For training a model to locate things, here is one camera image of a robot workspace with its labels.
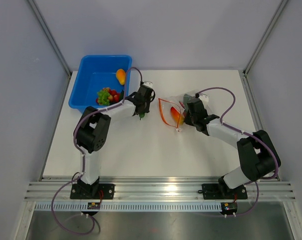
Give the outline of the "yellow orange fake mango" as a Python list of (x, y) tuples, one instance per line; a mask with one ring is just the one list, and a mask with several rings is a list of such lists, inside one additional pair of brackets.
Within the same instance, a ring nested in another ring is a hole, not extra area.
[(120, 85), (124, 86), (126, 82), (126, 71), (123, 69), (118, 69), (116, 71), (116, 79)]

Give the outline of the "green fake lettuce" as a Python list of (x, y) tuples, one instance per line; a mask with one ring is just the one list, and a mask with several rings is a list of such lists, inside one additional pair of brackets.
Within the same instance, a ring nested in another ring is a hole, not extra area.
[(101, 106), (109, 106), (110, 105), (110, 100), (109, 100), (109, 96), (111, 89), (108, 87), (103, 88), (102, 90), (100, 90), (99, 92), (97, 92), (97, 103), (98, 105)]

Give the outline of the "grey fake fish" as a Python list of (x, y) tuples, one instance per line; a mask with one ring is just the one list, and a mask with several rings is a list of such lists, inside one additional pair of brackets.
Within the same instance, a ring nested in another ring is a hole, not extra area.
[(187, 105), (187, 103), (190, 101), (190, 100), (192, 100), (193, 98), (195, 98), (195, 96), (194, 95), (190, 95), (190, 94), (184, 94), (183, 95), (183, 104), (184, 105)]

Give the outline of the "red fake strawberry bunch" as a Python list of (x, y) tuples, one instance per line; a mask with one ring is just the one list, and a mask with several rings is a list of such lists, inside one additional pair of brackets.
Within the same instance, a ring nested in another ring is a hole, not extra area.
[(116, 104), (116, 103), (118, 103), (120, 100), (119, 100), (119, 95), (120, 95), (120, 93), (119, 92), (117, 92), (116, 90), (114, 90), (114, 89), (111, 89), (111, 91), (110, 91), (110, 96), (109, 96), (109, 100), (110, 100), (110, 105), (113, 105), (113, 104)]

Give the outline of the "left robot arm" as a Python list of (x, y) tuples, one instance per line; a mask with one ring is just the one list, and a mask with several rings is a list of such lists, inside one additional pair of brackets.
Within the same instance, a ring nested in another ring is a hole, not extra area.
[(87, 200), (105, 198), (112, 199), (112, 184), (100, 184), (100, 158), (98, 151), (106, 143), (111, 122), (126, 117), (144, 117), (149, 112), (150, 103), (155, 99), (153, 83), (144, 82), (137, 92), (125, 97), (119, 103), (96, 109), (92, 106), (84, 110), (73, 134), (75, 147), (82, 157), (80, 176), (72, 184), (71, 199)]

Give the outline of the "dark green fake leaf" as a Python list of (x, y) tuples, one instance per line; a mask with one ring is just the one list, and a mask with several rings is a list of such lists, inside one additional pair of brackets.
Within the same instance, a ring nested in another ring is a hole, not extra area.
[(125, 95), (126, 95), (126, 92), (124, 90), (121, 91), (121, 93), (119, 95), (120, 102), (124, 102), (125, 101)]

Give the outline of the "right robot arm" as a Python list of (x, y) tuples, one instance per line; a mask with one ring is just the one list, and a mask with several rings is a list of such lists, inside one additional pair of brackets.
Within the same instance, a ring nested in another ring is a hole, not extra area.
[(191, 97), (184, 102), (185, 123), (197, 131), (222, 140), (237, 149), (240, 166), (221, 176), (217, 183), (204, 183), (202, 194), (205, 200), (246, 199), (244, 185), (262, 179), (267, 174), (276, 174), (281, 161), (274, 145), (264, 130), (246, 132), (224, 123), (219, 116), (208, 114), (201, 98)]

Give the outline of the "clear zip top bag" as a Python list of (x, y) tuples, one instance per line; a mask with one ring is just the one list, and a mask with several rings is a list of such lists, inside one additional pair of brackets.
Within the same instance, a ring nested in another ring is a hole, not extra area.
[[(196, 95), (197, 91), (189, 91), (186, 92), (190, 95)], [(169, 127), (175, 128), (178, 132), (182, 131), (183, 125), (177, 125), (170, 114), (170, 108), (175, 107), (178, 111), (180, 111), (181, 114), (184, 115), (184, 118), (186, 116), (186, 112), (188, 110), (188, 106), (183, 104), (183, 95), (186, 93), (182, 93), (176, 96), (170, 96), (170, 97), (159, 97), (158, 98), (158, 107), (159, 107), (159, 113), (161, 116), (162, 121)]]

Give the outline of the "green fake chili pepper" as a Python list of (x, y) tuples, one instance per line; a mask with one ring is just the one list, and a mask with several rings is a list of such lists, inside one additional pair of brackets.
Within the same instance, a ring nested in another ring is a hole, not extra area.
[(145, 117), (145, 113), (140, 113), (139, 114), (139, 119), (142, 120)]

